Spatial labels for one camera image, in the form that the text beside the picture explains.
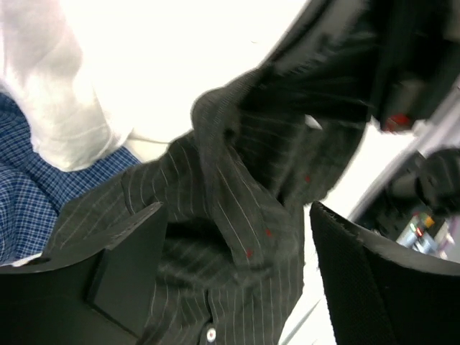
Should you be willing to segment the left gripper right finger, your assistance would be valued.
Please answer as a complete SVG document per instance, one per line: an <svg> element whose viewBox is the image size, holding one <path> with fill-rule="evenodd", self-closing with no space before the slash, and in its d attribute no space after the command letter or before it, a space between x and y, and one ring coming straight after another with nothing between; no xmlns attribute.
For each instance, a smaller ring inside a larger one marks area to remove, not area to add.
<svg viewBox="0 0 460 345"><path fill-rule="evenodd" d="M310 223L337 344L458 344L459 264L403 247L316 201Z"/></svg>

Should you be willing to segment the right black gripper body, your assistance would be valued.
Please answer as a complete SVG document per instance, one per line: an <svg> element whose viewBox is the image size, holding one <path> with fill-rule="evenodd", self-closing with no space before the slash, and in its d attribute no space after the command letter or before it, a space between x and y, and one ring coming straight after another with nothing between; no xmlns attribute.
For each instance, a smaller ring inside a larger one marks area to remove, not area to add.
<svg viewBox="0 0 460 345"><path fill-rule="evenodd" d="M459 77L459 2L393 1L370 114L384 132L429 119Z"/></svg>

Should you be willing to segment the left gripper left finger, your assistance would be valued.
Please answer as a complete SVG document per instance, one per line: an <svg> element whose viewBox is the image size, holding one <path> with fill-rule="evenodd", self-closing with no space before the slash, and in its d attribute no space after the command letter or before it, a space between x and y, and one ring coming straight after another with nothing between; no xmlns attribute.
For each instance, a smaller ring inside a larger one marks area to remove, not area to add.
<svg viewBox="0 0 460 345"><path fill-rule="evenodd" d="M73 246L1 268L3 344L136 344L167 228L156 203Z"/></svg>

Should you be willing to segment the black pinstriped shirt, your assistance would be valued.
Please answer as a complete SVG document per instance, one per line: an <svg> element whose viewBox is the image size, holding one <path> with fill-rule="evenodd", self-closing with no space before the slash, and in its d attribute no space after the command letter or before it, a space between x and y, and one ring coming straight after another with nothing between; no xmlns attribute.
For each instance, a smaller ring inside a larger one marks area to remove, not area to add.
<svg viewBox="0 0 460 345"><path fill-rule="evenodd" d="M304 207L403 70L415 1L312 1L268 59L203 94L160 159L69 202L45 248L168 212L141 344L276 344L303 291Z"/></svg>

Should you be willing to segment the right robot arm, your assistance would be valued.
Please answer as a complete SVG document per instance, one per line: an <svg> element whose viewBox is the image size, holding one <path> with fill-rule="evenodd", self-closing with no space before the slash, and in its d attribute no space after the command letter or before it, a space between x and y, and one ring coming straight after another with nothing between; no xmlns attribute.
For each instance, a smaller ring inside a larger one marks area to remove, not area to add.
<svg viewBox="0 0 460 345"><path fill-rule="evenodd" d="M385 132L425 123L410 151L415 172L388 178L387 195L459 212L459 2L396 1L372 94Z"/></svg>

